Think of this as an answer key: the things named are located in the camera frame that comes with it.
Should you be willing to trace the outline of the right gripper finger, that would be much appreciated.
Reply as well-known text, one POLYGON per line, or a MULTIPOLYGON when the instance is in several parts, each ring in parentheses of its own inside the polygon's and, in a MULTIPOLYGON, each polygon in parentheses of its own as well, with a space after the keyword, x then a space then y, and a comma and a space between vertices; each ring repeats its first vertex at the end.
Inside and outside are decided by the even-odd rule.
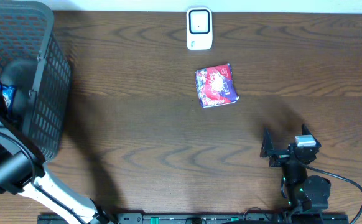
POLYGON ((311 131, 309 130, 309 128, 305 125, 305 124, 303 124, 302 125, 302 135, 312 135, 314 138, 315 138, 315 140, 316 140, 316 142, 317 142, 317 145, 315 146, 316 148, 321 148, 321 143, 317 140, 317 138, 311 133, 311 131))
POLYGON ((274 153, 274 146, 272 144, 271 136, 267 128, 264 129, 264 136, 260 151, 260 157, 271 157, 274 153))

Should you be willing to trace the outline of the red purple snack packet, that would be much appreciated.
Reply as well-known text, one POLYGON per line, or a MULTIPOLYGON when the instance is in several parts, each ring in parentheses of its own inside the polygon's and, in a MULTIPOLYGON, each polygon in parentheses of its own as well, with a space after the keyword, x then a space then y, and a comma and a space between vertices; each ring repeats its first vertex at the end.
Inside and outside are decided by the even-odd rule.
POLYGON ((197 70, 195 84, 202 108, 228 105, 239 100, 229 63, 197 70))

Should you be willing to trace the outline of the blue Oreo cookie pack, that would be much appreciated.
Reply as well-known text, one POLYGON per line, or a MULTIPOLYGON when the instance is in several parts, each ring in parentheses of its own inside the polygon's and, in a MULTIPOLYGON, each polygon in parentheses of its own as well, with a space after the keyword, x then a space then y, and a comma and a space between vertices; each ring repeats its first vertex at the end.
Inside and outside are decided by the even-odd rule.
POLYGON ((12 110, 17 88, 14 85, 1 85, 2 96, 8 110, 12 110))

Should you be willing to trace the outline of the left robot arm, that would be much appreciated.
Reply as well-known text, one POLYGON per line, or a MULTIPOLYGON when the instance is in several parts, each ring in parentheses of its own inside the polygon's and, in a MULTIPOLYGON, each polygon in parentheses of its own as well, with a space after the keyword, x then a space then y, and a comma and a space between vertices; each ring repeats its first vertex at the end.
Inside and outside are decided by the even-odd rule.
POLYGON ((118 221, 49 171, 37 146, 8 122, 0 82, 0 194, 4 192, 31 198, 67 223, 118 221))

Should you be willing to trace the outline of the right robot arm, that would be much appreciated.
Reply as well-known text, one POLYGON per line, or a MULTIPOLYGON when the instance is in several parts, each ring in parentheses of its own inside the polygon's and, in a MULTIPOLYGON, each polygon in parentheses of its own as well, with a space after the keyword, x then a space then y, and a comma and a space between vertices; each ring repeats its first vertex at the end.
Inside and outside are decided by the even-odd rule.
POLYGON ((316 159, 320 147, 305 125, 287 149, 276 149, 269 130, 264 130, 260 157, 269 159, 269 167, 282 169, 281 194, 290 205, 284 212, 286 223, 325 223, 323 211, 328 208, 331 183, 307 174, 307 166, 316 159))

